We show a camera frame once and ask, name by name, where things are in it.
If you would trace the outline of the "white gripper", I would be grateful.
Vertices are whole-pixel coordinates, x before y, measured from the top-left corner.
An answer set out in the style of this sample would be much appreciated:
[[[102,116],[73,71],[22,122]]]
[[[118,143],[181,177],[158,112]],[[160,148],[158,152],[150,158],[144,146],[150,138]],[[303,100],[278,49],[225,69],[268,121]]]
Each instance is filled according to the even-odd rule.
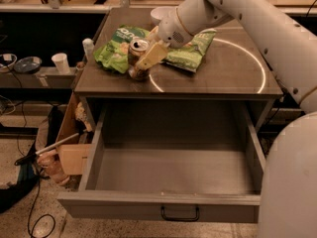
[[[173,8],[162,17],[146,39],[150,42],[150,47],[136,62],[136,68],[141,70],[148,70],[162,61],[167,56],[168,44],[172,48],[181,48],[190,42],[193,36],[183,27],[177,8]]]

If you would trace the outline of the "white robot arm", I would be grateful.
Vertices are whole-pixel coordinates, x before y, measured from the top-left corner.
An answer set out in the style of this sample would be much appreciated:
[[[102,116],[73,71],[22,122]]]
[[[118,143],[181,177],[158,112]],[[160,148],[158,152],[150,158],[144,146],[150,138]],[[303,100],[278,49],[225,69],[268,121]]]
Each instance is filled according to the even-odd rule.
[[[317,38],[265,0],[185,0],[169,11],[137,61],[146,70],[171,46],[236,19],[305,115],[275,138],[264,167],[258,238],[317,238]]]

